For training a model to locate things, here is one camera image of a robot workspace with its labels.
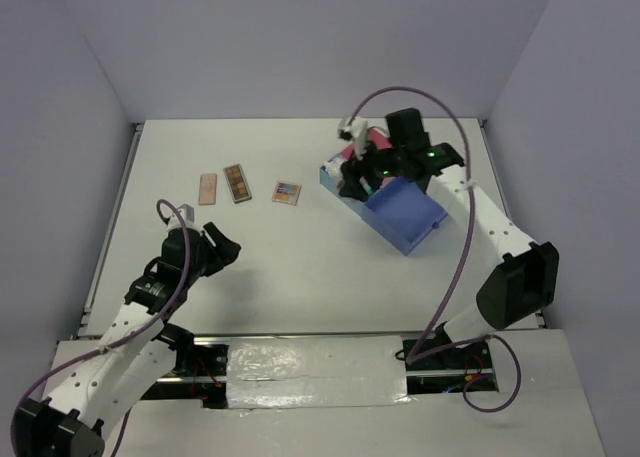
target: white tabletop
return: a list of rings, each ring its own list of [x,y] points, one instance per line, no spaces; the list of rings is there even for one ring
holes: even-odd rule
[[[460,257],[464,230],[451,219],[403,256],[319,184],[319,167],[343,143],[339,119],[148,121],[95,292],[87,334],[110,325],[131,282],[159,255],[165,229],[155,202],[196,209],[243,247],[237,262],[189,292],[172,323],[196,334],[403,332],[425,327]],[[462,143],[446,119],[426,119],[435,143]],[[371,124],[383,124],[371,120]],[[500,192],[478,122],[473,177],[496,203]],[[234,205],[223,167],[240,163],[253,194]],[[198,206],[200,174],[218,174],[213,206]],[[302,184],[297,206],[272,202],[276,181]],[[471,252],[447,319],[475,298],[488,270]],[[536,328],[531,316],[515,328]]]
[[[195,400],[146,401],[133,408],[118,457],[604,457],[587,399],[561,330],[502,333],[520,358],[522,391],[497,414],[467,407],[460,394],[414,396],[407,404],[288,410],[210,410]],[[61,342],[54,366],[95,342]],[[476,392],[494,407],[513,388],[513,363],[490,343],[500,392]],[[55,376],[45,395],[64,375]],[[117,438],[107,442],[105,455]]]

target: purple cable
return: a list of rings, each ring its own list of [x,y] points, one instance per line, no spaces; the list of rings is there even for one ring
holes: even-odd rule
[[[182,215],[180,215],[180,212],[178,211],[178,209],[176,209],[173,206],[173,204],[171,204],[170,202],[168,202],[168,201],[166,201],[164,199],[160,199],[156,203],[156,210],[158,212],[158,215],[160,216],[160,218],[162,219],[162,221],[165,224],[168,222],[169,219],[166,218],[164,215],[162,215],[162,209],[161,209],[162,205],[166,205],[167,207],[169,207],[171,212],[176,216],[176,218],[178,219],[178,222],[180,222],[180,228],[182,229],[182,235],[184,237],[184,254],[185,254],[184,255],[184,266],[182,267],[182,272],[180,274],[180,280],[178,281],[178,285],[177,285],[176,289],[173,291],[173,294],[171,295],[171,297],[169,298],[167,303],[164,305],[164,307],[160,310],[160,312],[158,312],[156,315],[154,315],[146,324],[144,324],[138,330],[136,330],[134,332],[131,332],[129,335],[126,335],[125,337],[122,337],[121,339],[118,339],[118,340],[112,342],[111,344],[107,345],[106,347],[109,350],[113,350],[113,349],[117,349],[118,347],[122,347],[124,344],[126,344],[126,343],[130,342],[131,340],[135,339],[138,335],[140,335],[143,332],[145,332],[149,327],[151,327],[158,320],[160,320],[169,311],[169,309],[173,306],[173,304],[175,303],[176,299],[180,295],[180,292],[182,292],[182,287],[184,286],[184,283],[187,280],[187,273],[189,271],[189,265],[191,263],[190,262],[190,259],[191,259],[191,245],[190,245],[190,242],[189,242],[189,233],[187,231],[187,224],[184,221],[184,219],[182,218]],[[68,369],[72,365],[75,365],[75,364],[77,364],[79,362],[85,362],[87,360],[91,360],[94,357],[97,357],[98,355],[100,355],[100,350],[99,349],[94,349],[91,352],[87,352],[86,354],[79,355],[78,357],[75,357],[75,358],[71,359],[70,361],[65,362],[64,364],[59,365],[55,369],[51,369],[49,372],[47,372],[42,377],[40,377],[38,380],[36,380],[31,385],[31,387],[29,387],[25,391],[25,393],[22,395],[22,397],[18,401],[18,405],[16,406],[16,411],[18,410],[20,405],[22,405],[22,403],[25,400],[27,400],[29,398],[29,396],[38,387],[40,387],[42,384],[44,384],[52,376],[56,375],[59,372],[62,372],[65,369]],[[13,452],[17,455],[18,451],[17,451],[17,443],[16,443],[16,435],[15,435],[15,413],[16,412],[14,411],[14,418],[11,419],[10,432],[11,432],[11,444],[13,446]]]
[[[513,348],[502,337],[500,337],[499,335],[495,335],[494,334],[494,335],[489,335],[489,336],[483,337],[482,339],[483,340],[496,339],[502,345],[504,345],[506,347],[507,351],[509,352],[509,354],[511,354],[511,358],[513,359],[513,364],[516,367],[516,385],[513,388],[513,392],[511,392],[511,395],[506,400],[506,402],[504,404],[502,404],[502,405],[499,405],[498,407],[493,407],[493,408],[490,408],[490,409],[485,409],[485,408],[482,408],[482,407],[478,407],[476,404],[474,404],[473,402],[471,402],[469,400],[469,396],[467,395],[467,391],[469,390],[469,387],[471,387],[473,384],[475,384],[476,382],[478,382],[480,380],[488,379],[490,377],[489,375],[482,374],[482,375],[476,377],[475,379],[472,379],[469,382],[467,382],[465,384],[465,386],[463,387],[463,389],[462,389],[462,398],[464,399],[464,401],[467,403],[467,405],[469,407],[471,407],[474,410],[477,410],[478,412],[482,412],[484,414],[492,414],[494,412],[500,412],[501,410],[506,409],[511,404],[513,404],[514,400],[516,400],[516,397],[518,396],[518,393],[520,392],[520,386],[522,385],[522,368],[520,367],[520,361],[518,360],[518,356],[516,355],[516,353],[513,351]]]
[[[380,89],[374,92],[373,94],[369,95],[367,98],[365,98],[360,103],[360,105],[356,107],[356,110],[353,112],[353,115],[351,116],[351,120],[349,121],[349,123],[353,122],[353,120],[360,113],[362,108],[371,99],[373,99],[374,97],[377,97],[380,94],[385,94],[387,92],[394,92],[394,91],[410,92],[412,94],[418,94],[423,97],[426,97],[427,99],[436,103],[442,110],[445,111],[445,113],[449,116],[449,118],[453,120],[453,123],[458,128],[458,132],[460,132],[460,136],[462,137],[462,142],[464,144],[465,161],[467,164],[465,168],[465,176],[467,180],[471,180],[471,148],[469,144],[469,138],[467,137],[466,132],[462,128],[462,124],[460,123],[458,118],[453,114],[453,111],[449,107],[447,107],[447,105],[444,102],[442,102],[440,99],[438,99],[437,97],[427,92],[424,92],[420,89],[415,89],[413,87],[404,87],[404,86],[385,87],[384,89]],[[431,332],[436,326],[436,323],[438,322],[440,317],[442,317],[444,309],[449,304],[449,301],[451,300],[451,296],[453,295],[453,291],[458,285],[458,281],[460,280],[460,277],[462,275],[462,270],[464,269],[464,265],[467,262],[467,258],[469,257],[469,251],[471,250],[471,240],[473,239],[473,229],[474,229],[475,220],[476,220],[475,215],[476,215],[476,198],[473,193],[473,187],[469,187],[469,225],[467,227],[467,236],[464,240],[464,246],[462,248],[462,254],[460,255],[460,260],[458,261],[458,265],[456,266],[456,270],[453,274],[453,278],[449,283],[449,288],[447,289],[446,293],[444,294],[444,297],[442,298],[442,302],[440,302],[440,305],[436,309],[436,312],[433,314],[431,321],[427,324],[427,328],[418,338],[418,342],[416,342],[416,344],[413,346],[413,348],[409,352],[409,355],[407,356],[408,364],[412,364],[417,360],[419,360],[420,358],[424,357],[423,355],[424,353],[418,354],[418,355],[416,355],[416,353],[418,352],[418,350],[422,348],[424,343],[427,341],[427,338],[429,337],[429,335],[431,335]]]
[[[127,413],[124,414],[124,419],[122,419],[122,424],[120,425],[120,433],[118,433],[118,440],[116,440],[116,445],[113,446],[111,457],[116,457],[116,455],[118,455],[118,451],[120,450],[120,446],[122,445],[122,441],[124,439],[124,432],[125,430],[127,430],[127,424],[129,423],[130,415],[131,409],[127,410]]]
[[[442,102],[440,99],[438,99],[434,95],[429,94],[428,92],[425,92],[420,89],[416,89],[414,87],[406,87],[406,86],[391,86],[391,87],[385,87],[383,89],[377,90],[372,94],[370,94],[369,96],[367,96],[360,103],[360,105],[356,107],[356,110],[353,112],[351,119],[349,120],[349,124],[353,122],[353,120],[358,116],[360,111],[364,108],[365,105],[367,105],[367,103],[369,103],[369,101],[371,101],[371,99],[377,97],[378,95],[386,94],[387,92],[396,92],[396,91],[409,92],[412,94],[418,94],[423,97],[426,97],[430,101],[437,104],[442,110],[445,111],[447,116],[451,120],[453,120],[453,123],[457,127],[458,132],[460,132],[460,136],[462,137],[462,142],[464,144],[464,153],[465,153],[465,162],[466,162],[465,178],[467,179],[467,181],[470,181],[471,180],[471,146],[469,144],[469,138],[467,137],[467,134],[464,131],[464,128],[460,123],[460,120],[458,120],[458,118],[454,115],[453,111],[444,102]],[[424,332],[422,332],[422,334],[418,338],[418,341],[416,342],[416,344],[411,348],[411,351],[409,352],[409,355],[406,358],[406,362],[408,364],[413,364],[418,360],[424,359],[425,357],[436,354],[438,352],[442,352],[443,350],[451,349],[461,345],[468,345],[472,343],[481,342],[484,340],[488,340],[490,338],[498,339],[507,348],[516,366],[516,387],[514,388],[514,391],[509,397],[509,399],[504,404],[502,404],[499,407],[496,407],[495,409],[482,409],[481,407],[478,407],[472,402],[470,402],[469,398],[467,397],[467,389],[478,380],[487,378],[486,376],[480,376],[467,382],[462,392],[465,402],[475,410],[478,410],[480,412],[498,412],[500,410],[507,408],[515,400],[516,396],[518,395],[518,392],[520,391],[520,383],[522,381],[522,371],[520,368],[520,362],[518,361],[518,358],[515,352],[513,351],[513,349],[511,348],[511,346],[502,337],[497,335],[492,335],[492,336],[485,335],[485,336],[477,337],[474,339],[462,340],[459,342],[454,342],[452,344],[442,345],[442,346],[427,350],[425,352],[418,353],[418,351],[422,348],[424,343],[427,341],[429,335],[431,335],[431,332],[435,328],[436,324],[438,323],[438,320],[440,320],[440,317],[442,317],[442,314],[444,313],[445,308],[449,304],[449,301],[451,300],[451,296],[453,295],[453,292],[455,291],[456,286],[460,281],[460,277],[462,276],[462,271],[467,262],[467,259],[469,258],[469,252],[471,250],[471,242],[473,240],[473,230],[475,227],[475,220],[476,220],[475,218],[476,217],[476,198],[475,198],[475,194],[473,192],[472,186],[469,187],[468,191],[469,191],[469,224],[467,226],[467,235],[465,237],[464,245],[462,247],[462,254],[460,255],[460,260],[458,261],[456,270],[453,273],[453,277],[451,278],[449,287],[447,288],[447,291],[445,292],[444,297],[440,302],[440,305],[438,306],[435,313],[433,314],[433,317],[427,324],[426,329],[424,329]]]

